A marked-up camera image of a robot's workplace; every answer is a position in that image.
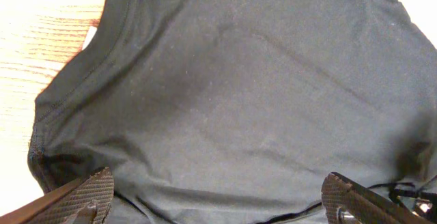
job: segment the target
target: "dark gray fabric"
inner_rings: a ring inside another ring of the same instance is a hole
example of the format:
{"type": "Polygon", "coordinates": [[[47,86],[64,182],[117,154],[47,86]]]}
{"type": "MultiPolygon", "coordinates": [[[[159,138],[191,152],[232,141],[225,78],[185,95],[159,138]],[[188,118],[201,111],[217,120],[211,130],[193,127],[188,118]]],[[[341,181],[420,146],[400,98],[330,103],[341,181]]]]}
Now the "dark gray fabric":
{"type": "Polygon", "coordinates": [[[107,0],[36,100],[29,167],[48,192],[109,166],[109,220],[266,221],[319,200],[331,171],[403,178],[436,73],[396,0],[107,0]]]}

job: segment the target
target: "wooden table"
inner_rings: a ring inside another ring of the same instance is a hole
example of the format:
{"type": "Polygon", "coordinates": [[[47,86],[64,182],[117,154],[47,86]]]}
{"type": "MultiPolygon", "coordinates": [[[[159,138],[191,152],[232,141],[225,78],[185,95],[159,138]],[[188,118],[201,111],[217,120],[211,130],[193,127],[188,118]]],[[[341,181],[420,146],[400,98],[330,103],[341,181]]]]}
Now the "wooden table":
{"type": "MultiPolygon", "coordinates": [[[[0,0],[0,215],[41,196],[27,168],[35,97],[80,50],[104,0],[0,0]]],[[[437,0],[402,0],[437,46],[437,0]]]]}

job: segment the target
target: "white tag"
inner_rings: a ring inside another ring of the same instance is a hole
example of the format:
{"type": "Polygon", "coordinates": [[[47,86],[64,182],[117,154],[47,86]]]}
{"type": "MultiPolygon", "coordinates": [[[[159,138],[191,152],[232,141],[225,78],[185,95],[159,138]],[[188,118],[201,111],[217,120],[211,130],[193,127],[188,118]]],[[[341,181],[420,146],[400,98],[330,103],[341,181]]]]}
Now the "white tag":
{"type": "Polygon", "coordinates": [[[82,50],[87,48],[88,44],[93,39],[94,35],[97,32],[97,28],[94,26],[89,27],[87,36],[85,37],[85,40],[83,41],[82,50]]]}

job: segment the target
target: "wood grain surface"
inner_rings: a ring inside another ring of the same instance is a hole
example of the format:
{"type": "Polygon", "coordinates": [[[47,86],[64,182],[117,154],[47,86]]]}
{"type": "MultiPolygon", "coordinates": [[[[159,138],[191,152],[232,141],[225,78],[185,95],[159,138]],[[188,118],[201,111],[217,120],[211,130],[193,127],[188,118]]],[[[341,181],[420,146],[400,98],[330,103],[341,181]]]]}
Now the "wood grain surface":
{"type": "Polygon", "coordinates": [[[0,1],[2,215],[42,194],[26,163],[34,100],[98,26],[104,0],[0,1]]]}

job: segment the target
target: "black t-shirt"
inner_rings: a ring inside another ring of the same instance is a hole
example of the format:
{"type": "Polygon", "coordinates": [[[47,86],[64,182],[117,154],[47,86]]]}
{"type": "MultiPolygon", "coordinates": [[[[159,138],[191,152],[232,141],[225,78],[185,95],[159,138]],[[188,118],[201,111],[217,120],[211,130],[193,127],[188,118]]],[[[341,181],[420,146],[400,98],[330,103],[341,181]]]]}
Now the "black t-shirt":
{"type": "Polygon", "coordinates": [[[110,223],[265,221],[332,171],[402,178],[436,73],[397,0],[106,0],[36,100],[29,167],[44,192],[110,167],[110,223]]]}

